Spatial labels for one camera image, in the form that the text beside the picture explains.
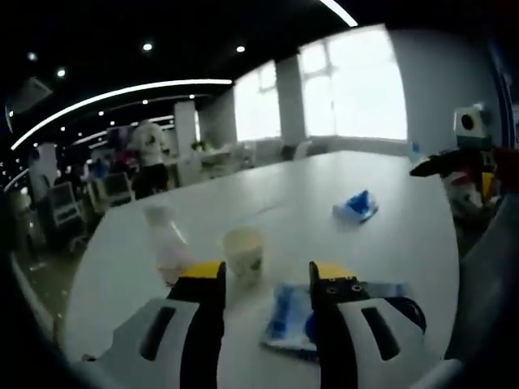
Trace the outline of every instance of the floor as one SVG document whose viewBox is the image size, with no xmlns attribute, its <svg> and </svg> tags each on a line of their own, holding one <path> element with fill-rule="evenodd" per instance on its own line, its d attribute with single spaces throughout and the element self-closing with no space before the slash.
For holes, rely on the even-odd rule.
<svg viewBox="0 0 519 389">
<path fill-rule="evenodd" d="M 66 250 L 50 253 L 37 245 L 31 247 L 28 234 L 35 227 L 27 212 L 17 215 L 16 228 L 18 248 L 14 253 L 15 260 L 39 302 L 54 319 L 53 342 L 60 346 L 68 296 L 84 248 L 79 247 L 73 253 Z"/>
</svg>

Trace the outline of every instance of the bright window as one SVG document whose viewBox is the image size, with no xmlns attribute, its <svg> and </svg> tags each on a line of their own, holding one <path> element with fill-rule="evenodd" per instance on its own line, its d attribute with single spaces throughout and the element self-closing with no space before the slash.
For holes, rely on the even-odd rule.
<svg viewBox="0 0 519 389">
<path fill-rule="evenodd" d="M 407 138 L 400 70 L 383 26 L 313 43 L 299 61 L 308 136 Z"/>
<path fill-rule="evenodd" d="M 274 62 L 236 81 L 234 109 L 239 142 L 281 136 Z"/>
</svg>

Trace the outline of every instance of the table surface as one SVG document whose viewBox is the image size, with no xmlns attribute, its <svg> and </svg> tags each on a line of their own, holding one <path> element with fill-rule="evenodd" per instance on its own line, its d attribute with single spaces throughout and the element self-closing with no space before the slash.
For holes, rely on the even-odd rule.
<svg viewBox="0 0 519 389">
<path fill-rule="evenodd" d="M 221 387 L 319 387 L 319 367 L 259 347 L 272 287 L 308 282 L 311 260 L 340 263 L 360 280 L 408 282 L 427 318 L 425 341 L 440 358 L 457 309 L 458 256 L 452 214 L 438 177 L 410 177 L 404 157 L 336 152 L 188 186 L 110 209 L 75 275 L 65 317 L 65 353 L 101 355 L 115 328 L 165 297 L 143 209 L 174 209 L 199 259 L 222 259 L 221 239 L 250 225 L 266 237 L 264 281 L 238 287 L 228 271 Z M 332 205 L 368 189 L 380 205 L 365 224 L 342 224 Z"/>
</svg>

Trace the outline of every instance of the black ceiling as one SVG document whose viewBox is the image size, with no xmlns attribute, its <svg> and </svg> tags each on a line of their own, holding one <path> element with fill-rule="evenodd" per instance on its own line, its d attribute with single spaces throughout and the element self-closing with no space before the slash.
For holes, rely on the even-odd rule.
<svg viewBox="0 0 519 389">
<path fill-rule="evenodd" d="M 426 27 L 470 36 L 507 36 L 507 29 L 492 26 L 501 16 L 473 1 L 447 0 L 337 0 L 360 26 L 386 23 L 390 28 Z M 502 1 L 491 6 L 500 10 Z M 231 79 L 270 59 L 287 57 L 308 42 L 348 26 L 319 0 L 191 0 L 171 2 L 123 0 L 27 2 L 19 0 L 4 9 L 2 90 L 8 96 L 28 77 L 36 76 L 53 94 L 11 119 L 13 134 L 0 135 L 0 161 L 8 175 L 19 171 L 33 143 L 55 142 L 59 147 L 104 130 L 111 121 L 125 124 L 172 113 L 173 100 L 196 94 L 197 105 L 221 93 L 223 86 L 171 87 L 131 93 L 100 101 L 50 123 L 14 152 L 11 145 L 50 114 L 86 98 L 142 83 L 172 79 Z M 145 53 L 144 43 L 153 50 Z M 244 45 L 245 53 L 236 47 Z M 505 53 L 514 59 L 512 49 Z M 34 52 L 38 60 L 30 62 Z M 62 79 L 58 68 L 66 69 Z M 142 105 L 142 100 L 149 100 Z M 97 112 L 105 111 L 103 117 Z"/>
</svg>

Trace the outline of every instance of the white t-shirt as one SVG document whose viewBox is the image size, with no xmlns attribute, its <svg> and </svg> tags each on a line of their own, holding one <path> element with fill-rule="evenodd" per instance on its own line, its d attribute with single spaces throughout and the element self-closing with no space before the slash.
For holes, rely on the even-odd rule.
<svg viewBox="0 0 519 389">
<path fill-rule="evenodd" d="M 139 152 L 142 166 L 163 164 L 162 151 L 166 148 L 165 136 L 158 124 L 144 123 L 131 136 L 130 149 Z"/>
</svg>

